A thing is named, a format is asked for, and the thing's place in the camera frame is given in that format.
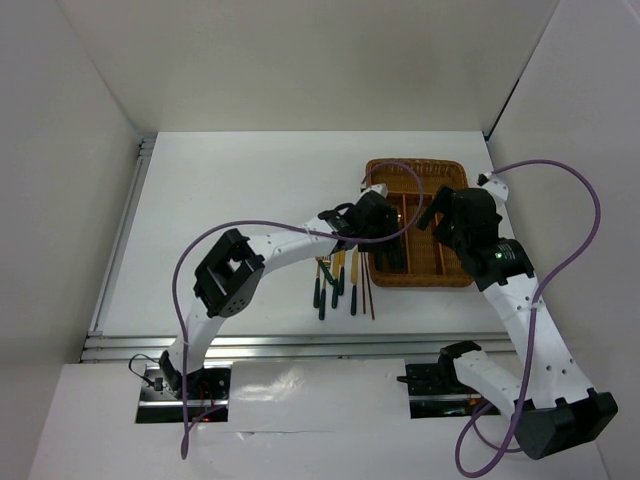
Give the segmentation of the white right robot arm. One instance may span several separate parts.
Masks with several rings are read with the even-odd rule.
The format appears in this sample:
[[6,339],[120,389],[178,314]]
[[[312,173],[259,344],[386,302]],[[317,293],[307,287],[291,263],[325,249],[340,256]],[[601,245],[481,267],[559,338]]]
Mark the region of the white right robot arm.
[[452,249],[463,270],[496,311],[523,363],[515,377],[473,341],[442,349],[436,379],[448,392],[464,386],[479,393],[515,424],[514,436],[531,459],[595,440],[618,412],[609,392],[599,392],[582,372],[547,307],[522,245],[502,238],[497,204],[502,184],[454,190],[441,187],[418,222],[437,225],[435,239]]

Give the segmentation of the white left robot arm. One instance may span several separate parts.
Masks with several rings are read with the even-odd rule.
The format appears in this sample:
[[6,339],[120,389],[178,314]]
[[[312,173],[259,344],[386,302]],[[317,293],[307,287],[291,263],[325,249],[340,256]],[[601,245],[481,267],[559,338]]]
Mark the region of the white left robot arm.
[[224,321],[242,312],[251,302],[260,280],[289,265],[338,252],[360,244],[376,248],[397,237],[391,223],[397,213],[387,199],[384,184],[363,190],[354,203],[325,210],[299,227],[252,220],[252,225],[271,226],[275,233],[247,236],[241,221],[213,228],[222,235],[195,268],[190,312],[182,313],[178,300],[178,277],[186,260],[183,252],[172,278],[172,300],[180,331],[159,360],[162,386],[176,399],[193,395],[203,375],[206,353]]

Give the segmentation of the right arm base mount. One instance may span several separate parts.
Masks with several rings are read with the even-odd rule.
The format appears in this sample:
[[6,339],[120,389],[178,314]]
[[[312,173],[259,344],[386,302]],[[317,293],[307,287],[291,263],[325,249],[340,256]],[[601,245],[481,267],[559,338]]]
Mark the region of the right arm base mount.
[[485,399],[477,391],[459,382],[453,363],[477,351],[477,343],[462,341],[442,348],[435,363],[405,365],[396,381],[406,386],[412,419],[466,417],[483,405]]

